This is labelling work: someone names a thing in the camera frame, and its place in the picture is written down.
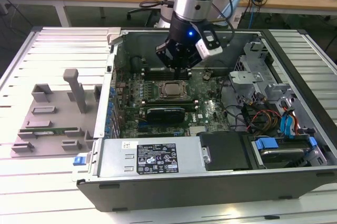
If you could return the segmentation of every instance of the green circuit board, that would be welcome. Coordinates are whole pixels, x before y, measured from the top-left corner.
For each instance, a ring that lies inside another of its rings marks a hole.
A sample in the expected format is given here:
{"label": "green circuit board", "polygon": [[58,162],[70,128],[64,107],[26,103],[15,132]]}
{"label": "green circuit board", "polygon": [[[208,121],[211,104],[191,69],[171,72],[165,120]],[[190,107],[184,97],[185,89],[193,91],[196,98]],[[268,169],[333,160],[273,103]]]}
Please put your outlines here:
{"label": "green circuit board", "polygon": [[[195,136],[199,128],[208,132],[229,130],[219,103],[219,79],[205,81],[204,73],[194,71],[192,77],[184,81],[145,81],[140,74],[117,74],[116,93],[123,118],[120,138]],[[184,121],[149,124],[146,113],[152,108],[184,108]]]}

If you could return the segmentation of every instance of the sticker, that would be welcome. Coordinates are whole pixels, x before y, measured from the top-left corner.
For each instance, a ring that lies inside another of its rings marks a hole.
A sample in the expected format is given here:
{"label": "sticker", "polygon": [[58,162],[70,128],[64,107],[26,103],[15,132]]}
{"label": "sticker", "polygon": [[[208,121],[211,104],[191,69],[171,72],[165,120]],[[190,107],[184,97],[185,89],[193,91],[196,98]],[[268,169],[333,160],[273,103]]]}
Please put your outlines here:
{"label": "sticker", "polygon": [[139,175],[178,172],[175,143],[137,145],[137,173]]}
{"label": "sticker", "polygon": [[53,135],[54,132],[46,131],[46,132],[34,132],[35,135]]}
{"label": "sticker", "polygon": [[137,141],[122,141],[122,149],[136,149]]}

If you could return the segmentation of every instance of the robotic arm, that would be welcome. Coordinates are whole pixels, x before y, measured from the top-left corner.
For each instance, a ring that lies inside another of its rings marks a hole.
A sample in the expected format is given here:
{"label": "robotic arm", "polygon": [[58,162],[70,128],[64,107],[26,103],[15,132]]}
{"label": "robotic arm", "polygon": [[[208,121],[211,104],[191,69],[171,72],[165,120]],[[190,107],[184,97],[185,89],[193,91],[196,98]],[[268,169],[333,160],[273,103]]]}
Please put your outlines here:
{"label": "robotic arm", "polygon": [[206,20],[212,1],[175,0],[169,35],[156,53],[176,74],[223,51],[213,25]]}

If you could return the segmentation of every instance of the motherboard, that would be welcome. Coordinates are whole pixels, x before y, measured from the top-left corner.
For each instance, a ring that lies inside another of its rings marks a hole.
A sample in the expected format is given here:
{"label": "motherboard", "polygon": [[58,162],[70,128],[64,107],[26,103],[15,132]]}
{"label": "motherboard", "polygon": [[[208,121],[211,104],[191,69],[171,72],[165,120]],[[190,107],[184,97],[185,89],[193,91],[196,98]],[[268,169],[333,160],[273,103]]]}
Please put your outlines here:
{"label": "motherboard", "polygon": [[105,137],[196,136],[229,130],[220,103],[222,78],[193,71],[186,80],[147,80],[144,73],[116,70]]}

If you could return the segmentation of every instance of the power supply label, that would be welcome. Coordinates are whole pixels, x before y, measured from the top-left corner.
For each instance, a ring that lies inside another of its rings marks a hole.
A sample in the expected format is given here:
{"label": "power supply label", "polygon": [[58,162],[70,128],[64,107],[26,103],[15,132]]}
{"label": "power supply label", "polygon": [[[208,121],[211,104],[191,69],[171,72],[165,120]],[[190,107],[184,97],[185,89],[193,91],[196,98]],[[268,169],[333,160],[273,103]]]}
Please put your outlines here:
{"label": "power supply label", "polygon": [[175,143],[137,146],[137,173],[178,173],[178,156]]}

